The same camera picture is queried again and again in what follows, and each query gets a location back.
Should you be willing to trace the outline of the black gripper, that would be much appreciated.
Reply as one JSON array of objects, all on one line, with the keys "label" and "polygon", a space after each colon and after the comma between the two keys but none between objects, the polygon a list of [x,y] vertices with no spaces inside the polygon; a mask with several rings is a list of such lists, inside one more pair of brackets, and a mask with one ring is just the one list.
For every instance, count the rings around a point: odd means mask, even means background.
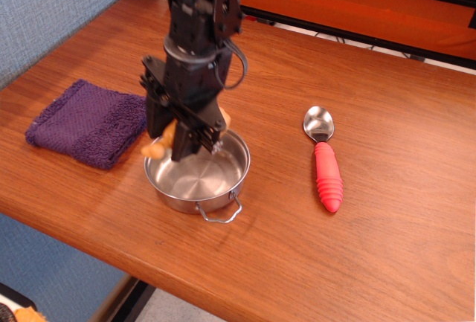
[{"label": "black gripper", "polygon": [[219,149],[220,135],[228,128],[219,109],[218,96],[224,89],[232,53],[226,48],[205,62],[183,62],[171,54],[162,61],[142,59],[141,85],[146,90],[147,132],[151,138],[162,135],[177,120],[171,158],[180,162],[201,148]]}]

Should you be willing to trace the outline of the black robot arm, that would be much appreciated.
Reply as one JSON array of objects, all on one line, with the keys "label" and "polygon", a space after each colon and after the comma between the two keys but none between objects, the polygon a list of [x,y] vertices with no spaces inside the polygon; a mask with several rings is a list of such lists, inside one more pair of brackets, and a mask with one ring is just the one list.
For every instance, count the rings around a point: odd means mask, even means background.
[{"label": "black robot arm", "polygon": [[164,37],[165,61],[143,59],[147,131],[151,138],[176,123],[171,158],[181,159],[200,149],[221,149],[226,129],[217,98],[231,90],[226,78],[232,56],[248,65],[232,36],[242,30],[239,0],[167,0],[170,29]]}]

